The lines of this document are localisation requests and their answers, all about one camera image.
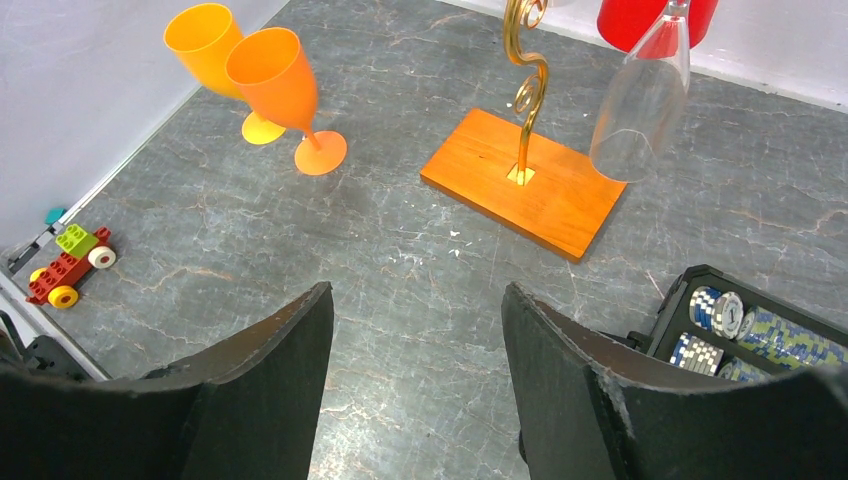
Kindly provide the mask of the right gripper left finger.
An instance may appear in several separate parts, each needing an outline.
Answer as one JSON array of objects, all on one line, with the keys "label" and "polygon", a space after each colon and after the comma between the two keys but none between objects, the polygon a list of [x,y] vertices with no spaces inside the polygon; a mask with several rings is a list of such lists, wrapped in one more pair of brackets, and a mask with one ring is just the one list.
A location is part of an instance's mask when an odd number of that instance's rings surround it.
[{"label": "right gripper left finger", "polygon": [[1,371],[5,479],[304,479],[334,330],[319,282],[136,380]]}]

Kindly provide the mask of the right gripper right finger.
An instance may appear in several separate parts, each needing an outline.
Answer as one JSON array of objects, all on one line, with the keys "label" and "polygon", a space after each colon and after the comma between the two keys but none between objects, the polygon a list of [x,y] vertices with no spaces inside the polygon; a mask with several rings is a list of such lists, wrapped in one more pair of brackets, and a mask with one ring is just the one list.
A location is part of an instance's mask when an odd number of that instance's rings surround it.
[{"label": "right gripper right finger", "polygon": [[503,336],[534,479],[843,479],[847,371],[742,383],[649,357],[517,283]]}]

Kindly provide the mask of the yellow wine glass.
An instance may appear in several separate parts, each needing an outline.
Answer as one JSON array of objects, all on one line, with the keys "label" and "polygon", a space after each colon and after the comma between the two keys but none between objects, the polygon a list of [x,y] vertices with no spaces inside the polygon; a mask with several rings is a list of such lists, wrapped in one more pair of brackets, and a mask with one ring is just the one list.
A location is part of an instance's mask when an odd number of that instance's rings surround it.
[{"label": "yellow wine glass", "polygon": [[240,101],[245,97],[230,80],[225,64],[243,38],[230,8],[211,2],[180,12],[163,34],[165,45],[201,85]]}]

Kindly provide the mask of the orange wine glass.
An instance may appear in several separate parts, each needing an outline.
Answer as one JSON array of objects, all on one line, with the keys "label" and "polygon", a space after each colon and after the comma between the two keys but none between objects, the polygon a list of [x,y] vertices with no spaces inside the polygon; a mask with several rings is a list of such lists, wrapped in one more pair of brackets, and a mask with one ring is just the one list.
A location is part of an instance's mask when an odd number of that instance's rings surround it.
[{"label": "orange wine glass", "polygon": [[332,172],[347,154],[345,138],[332,130],[316,131],[317,82],[298,35],[269,27],[239,41],[225,61],[225,73],[255,113],[305,138],[294,152],[297,169],[306,175]]}]

